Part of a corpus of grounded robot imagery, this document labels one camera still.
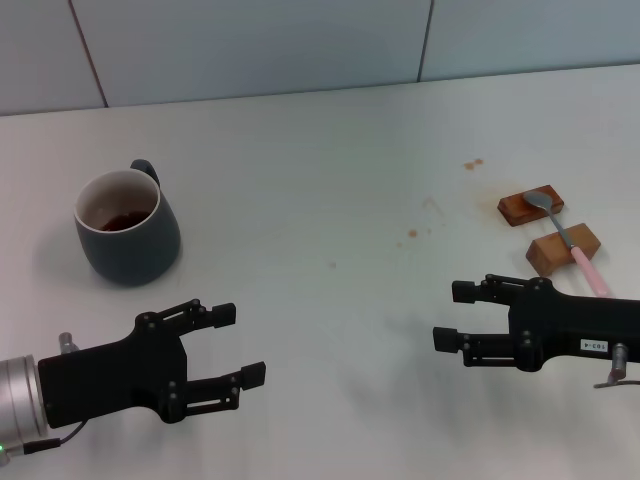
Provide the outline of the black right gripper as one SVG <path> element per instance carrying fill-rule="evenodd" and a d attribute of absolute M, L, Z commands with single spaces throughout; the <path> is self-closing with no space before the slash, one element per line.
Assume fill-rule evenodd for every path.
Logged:
<path fill-rule="evenodd" d="M 470 334 L 434 327 L 437 352 L 462 354 L 465 367 L 514 367 L 537 372 L 555 357 L 610 360 L 622 344 L 628 360 L 639 361 L 637 300 L 572 296 L 540 277 L 487 274 L 478 284 L 454 281 L 456 303 L 509 306 L 509 334 Z"/>

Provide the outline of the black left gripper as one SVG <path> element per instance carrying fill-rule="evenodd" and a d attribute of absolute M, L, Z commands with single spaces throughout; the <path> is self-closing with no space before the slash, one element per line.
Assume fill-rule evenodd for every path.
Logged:
<path fill-rule="evenodd" d="M 187 379 L 187 355 L 179 336 L 236 321 L 236 306 L 211 308 L 193 299 L 138 319 L 125 338 L 38 362 L 47 423 L 59 428 L 121 410 L 144 407 L 167 424 L 239 408 L 242 390 L 262 386 L 258 362 L 219 377 Z"/>

